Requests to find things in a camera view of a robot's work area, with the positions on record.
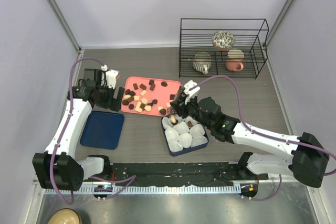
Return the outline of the dark blue box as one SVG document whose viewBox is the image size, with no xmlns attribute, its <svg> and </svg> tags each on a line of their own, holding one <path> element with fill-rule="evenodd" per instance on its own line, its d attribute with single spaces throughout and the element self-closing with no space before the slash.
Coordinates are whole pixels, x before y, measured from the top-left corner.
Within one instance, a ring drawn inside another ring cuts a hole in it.
<svg viewBox="0 0 336 224">
<path fill-rule="evenodd" d="M 203 149 L 209 143 L 205 127 L 190 116 L 184 119 L 177 115 L 165 116 L 161 127 L 171 156 Z"/>
</svg>

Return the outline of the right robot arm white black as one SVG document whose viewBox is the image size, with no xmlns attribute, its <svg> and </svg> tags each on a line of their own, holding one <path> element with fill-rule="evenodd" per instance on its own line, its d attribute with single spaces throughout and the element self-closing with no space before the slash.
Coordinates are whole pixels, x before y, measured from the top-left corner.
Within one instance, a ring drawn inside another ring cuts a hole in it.
<svg viewBox="0 0 336 224">
<path fill-rule="evenodd" d="M 170 105 L 178 116 L 190 116 L 221 142 L 251 146 L 268 153 L 243 154 L 237 166 L 242 179 L 271 173 L 292 176 L 309 187 L 322 185 L 330 155 L 314 135 L 307 132 L 301 136 L 285 135 L 253 127 L 224 114 L 211 97 L 198 100 L 180 96 Z"/>
</svg>

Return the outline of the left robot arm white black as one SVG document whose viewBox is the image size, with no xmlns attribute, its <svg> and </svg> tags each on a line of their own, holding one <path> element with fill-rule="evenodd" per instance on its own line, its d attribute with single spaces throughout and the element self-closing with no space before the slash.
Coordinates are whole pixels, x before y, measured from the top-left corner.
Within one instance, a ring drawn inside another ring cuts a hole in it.
<svg viewBox="0 0 336 224">
<path fill-rule="evenodd" d="M 32 164 L 43 189 L 77 191 L 84 180 L 95 176 L 105 182 L 112 174 L 105 155 L 75 160 L 78 140 L 94 106 L 118 112 L 124 88 L 116 90 L 117 70 L 102 66 L 85 69 L 84 78 L 68 91 L 66 110 L 58 129 L 43 153 L 36 153 Z"/>
</svg>

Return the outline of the pink plastic tray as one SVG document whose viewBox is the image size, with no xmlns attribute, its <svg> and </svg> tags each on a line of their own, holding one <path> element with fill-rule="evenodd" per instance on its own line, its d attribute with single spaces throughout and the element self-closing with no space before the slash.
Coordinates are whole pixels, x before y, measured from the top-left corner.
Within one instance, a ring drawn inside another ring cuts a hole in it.
<svg viewBox="0 0 336 224">
<path fill-rule="evenodd" d="M 167 87 L 161 86 L 165 81 Z M 146 86 L 146 94 L 141 96 L 143 91 L 140 85 Z M 170 103 L 177 94 L 181 83 L 174 80 L 146 78 L 146 77 L 129 77 L 125 83 L 125 93 L 123 95 L 121 111 L 125 113 L 143 114 L 150 116 L 164 116 L 159 113 L 161 109 L 166 109 L 166 115 L 169 108 L 166 103 Z M 145 106 L 151 106 L 151 111 L 146 111 Z"/>
</svg>

